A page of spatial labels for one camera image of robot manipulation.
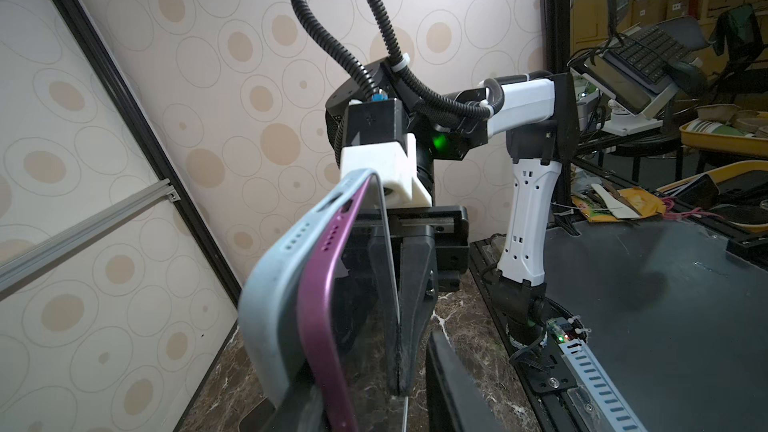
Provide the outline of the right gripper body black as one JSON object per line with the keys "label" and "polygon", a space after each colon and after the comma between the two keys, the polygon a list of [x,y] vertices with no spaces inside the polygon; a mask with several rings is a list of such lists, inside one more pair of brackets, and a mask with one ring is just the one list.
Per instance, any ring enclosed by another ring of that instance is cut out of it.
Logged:
{"label": "right gripper body black", "polygon": [[460,289],[460,276],[468,269],[469,218],[465,207],[458,205],[428,208],[389,209],[388,223],[392,244],[397,290],[402,290],[405,259],[405,240],[420,237],[431,228],[435,243],[439,292]]}

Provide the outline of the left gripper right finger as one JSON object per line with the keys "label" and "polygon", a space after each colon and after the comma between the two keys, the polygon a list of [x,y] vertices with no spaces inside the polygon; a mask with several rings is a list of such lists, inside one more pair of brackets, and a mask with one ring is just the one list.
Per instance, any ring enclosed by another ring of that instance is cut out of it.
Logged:
{"label": "left gripper right finger", "polygon": [[429,336],[425,359],[430,431],[503,431],[445,334]]}

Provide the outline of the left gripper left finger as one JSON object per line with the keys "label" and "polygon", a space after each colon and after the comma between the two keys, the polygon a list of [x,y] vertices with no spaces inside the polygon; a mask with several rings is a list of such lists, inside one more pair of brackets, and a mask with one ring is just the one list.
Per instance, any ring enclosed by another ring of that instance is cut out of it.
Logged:
{"label": "left gripper left finger", "polygon": [[282,402],[263,399],[238,425],[239,431],[323,431],[324,405],[310,371],[300,371]]}

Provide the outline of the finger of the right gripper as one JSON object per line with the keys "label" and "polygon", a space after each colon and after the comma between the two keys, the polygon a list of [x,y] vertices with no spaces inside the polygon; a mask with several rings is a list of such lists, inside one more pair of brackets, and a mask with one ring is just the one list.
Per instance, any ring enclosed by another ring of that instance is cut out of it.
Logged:
{"label": "finger of the right gripper", "polygon": [[396,390],[399,396],[407,396],[418,369],[418,349],[437,302],[434,234],[404,237],[396,265],[399,273]]}

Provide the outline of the purple smartphone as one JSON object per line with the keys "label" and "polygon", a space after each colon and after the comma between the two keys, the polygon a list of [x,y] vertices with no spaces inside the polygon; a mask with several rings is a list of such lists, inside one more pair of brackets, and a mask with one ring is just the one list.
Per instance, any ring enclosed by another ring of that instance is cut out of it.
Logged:
{"label": "purple smartphone", "polygon": [[392,431],[399,309],[376,173],[334,199],[298,287],[300,341],[333,431]]}

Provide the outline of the light blue phone case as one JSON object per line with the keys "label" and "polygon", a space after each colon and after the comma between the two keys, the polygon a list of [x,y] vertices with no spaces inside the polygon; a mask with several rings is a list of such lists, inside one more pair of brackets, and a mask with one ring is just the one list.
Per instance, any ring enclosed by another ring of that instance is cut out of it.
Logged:
{"label": "light blue phone case", "polygon": [[296,324],[297,288],[321,233],[377,174],[354,170],[288,229],[254,266],[238,303],[238,325],[262,390],[279,406],[304,362]]}

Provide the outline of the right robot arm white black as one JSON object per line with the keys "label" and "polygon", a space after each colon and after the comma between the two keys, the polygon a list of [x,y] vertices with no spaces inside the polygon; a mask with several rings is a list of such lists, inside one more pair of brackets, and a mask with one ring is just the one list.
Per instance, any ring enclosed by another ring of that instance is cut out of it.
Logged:
{"label": "right robot arm white black", "polygon": [[489,78],[445,96],[422,84],[404,63],[382,59],[360,66],[331,94],[325,110],[341,171],[375,170],[387,207],[400,215],[437,213],[436,161],[460,161],[491,138],[505,137],[512,206],[489,295],[506,320],[516,356],[542,349],[552,314],[545,296],[545,229],[563,165],[577,144],[571,75],[537,71]]}

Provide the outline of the black keyboard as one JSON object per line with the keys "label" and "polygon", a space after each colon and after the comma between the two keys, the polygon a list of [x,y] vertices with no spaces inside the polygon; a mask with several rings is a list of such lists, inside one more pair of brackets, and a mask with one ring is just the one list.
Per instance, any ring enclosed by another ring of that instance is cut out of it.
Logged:
{"label": "black keyboard", "polygon": [[690,62],[692,52],[658,26],[646,26],[623,38],[603,59],[656,94],[672,83],[666,73],[670,61]]}

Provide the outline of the yellow tray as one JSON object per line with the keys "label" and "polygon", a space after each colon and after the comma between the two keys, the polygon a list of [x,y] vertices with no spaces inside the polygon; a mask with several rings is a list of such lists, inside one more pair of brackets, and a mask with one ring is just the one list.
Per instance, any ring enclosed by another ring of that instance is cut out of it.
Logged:
{"label": "yellow tray", "polygon": [[767,139],[729,125],[695,119],[679,128],[684,145],[711,152],[767,158]]}

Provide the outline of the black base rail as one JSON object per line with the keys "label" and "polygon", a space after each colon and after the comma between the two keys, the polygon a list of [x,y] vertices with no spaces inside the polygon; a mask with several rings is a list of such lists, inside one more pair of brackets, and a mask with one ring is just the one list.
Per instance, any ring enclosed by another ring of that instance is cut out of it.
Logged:
{"label": "black base rail", "polygon": [[579,336],[566,323],[572,314],[546,296],[544,283],[502,275],[503,242],[496,235],[471,243],[469,267],[540,428],[601,431],[607,420],[560,349]]}

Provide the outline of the black frame post right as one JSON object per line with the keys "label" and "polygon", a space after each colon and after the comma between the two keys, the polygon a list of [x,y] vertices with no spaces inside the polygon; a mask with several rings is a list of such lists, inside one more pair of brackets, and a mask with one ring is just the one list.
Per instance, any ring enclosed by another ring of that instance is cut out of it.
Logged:
{"label": "black frame post right", "polygon": [[544,69],[562,73],[567,70],[570,56],[571,0],[540,1]]}

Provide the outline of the black frame post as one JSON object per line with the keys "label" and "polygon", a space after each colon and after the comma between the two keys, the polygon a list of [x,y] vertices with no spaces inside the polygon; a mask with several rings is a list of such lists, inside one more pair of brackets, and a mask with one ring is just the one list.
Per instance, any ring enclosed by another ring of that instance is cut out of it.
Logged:
{"label": "black frame post", "polygon": [[132,87],[105,44],[95,22],[81,0],[52,0],[63,22],[73,35],[87,62],[104,88],[129,132],[139,145],[155,175],[167,179],[179,195],[175,208],[190,230],[205,259],[233,303],[242,291],[237,277],[219,247],[201,210],[187,190],[177,168],[158,138]]}
{"label": "black frame post", "polygon": [[571,0],[540,1],[544,69],[562,73],[567,70],[570,56]]}

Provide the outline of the diagonal aluminium rail left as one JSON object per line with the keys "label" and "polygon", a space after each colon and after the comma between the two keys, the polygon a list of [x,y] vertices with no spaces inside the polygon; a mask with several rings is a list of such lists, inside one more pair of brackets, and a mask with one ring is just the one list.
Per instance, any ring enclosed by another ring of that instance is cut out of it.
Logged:
{"label": "diagonal aluminium rail left", "polygon": [[83,220],[1,266],[1,299],[22,288],[72,258],[126,222],[163,200],[180,200],[169,179],[161,180],[107,209]]}

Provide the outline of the black frame post left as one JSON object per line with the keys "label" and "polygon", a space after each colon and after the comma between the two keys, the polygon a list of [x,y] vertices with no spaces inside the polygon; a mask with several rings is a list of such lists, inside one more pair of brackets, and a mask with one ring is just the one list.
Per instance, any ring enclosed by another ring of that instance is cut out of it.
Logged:
{"label": "black frame post left", "polygon": [[139,145],[155,175],[167,179],[179,195],[175,208],[190,230],[205,259],[233,303],[242,291],[237,277],[219,247],[201,210],[187,190],[177,168],[158,138],[132,87],[105,44],[95,22],[81,0],[52,0],[63,22],[73,35],[87,62],[104,88],[129,132]]}

